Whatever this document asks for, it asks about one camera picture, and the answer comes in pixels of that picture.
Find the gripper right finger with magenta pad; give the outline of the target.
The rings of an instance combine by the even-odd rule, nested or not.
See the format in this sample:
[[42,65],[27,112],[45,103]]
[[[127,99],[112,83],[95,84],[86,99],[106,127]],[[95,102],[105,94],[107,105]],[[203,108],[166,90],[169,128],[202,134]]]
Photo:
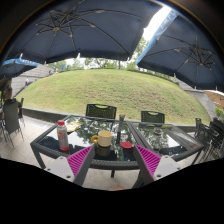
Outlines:
[[153,151],[135,145],[133,154],[140,168],[140,178],[145,185],[160,180],[181,169],[170,156],[159,156]]

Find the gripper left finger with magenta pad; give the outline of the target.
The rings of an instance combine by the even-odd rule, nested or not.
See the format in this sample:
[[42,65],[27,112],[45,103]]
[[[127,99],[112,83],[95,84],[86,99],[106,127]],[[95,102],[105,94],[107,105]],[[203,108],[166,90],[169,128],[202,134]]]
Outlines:
[[82,186],[94,156],[95,147],[91,145],[68,157],[58,157],[45,171]]

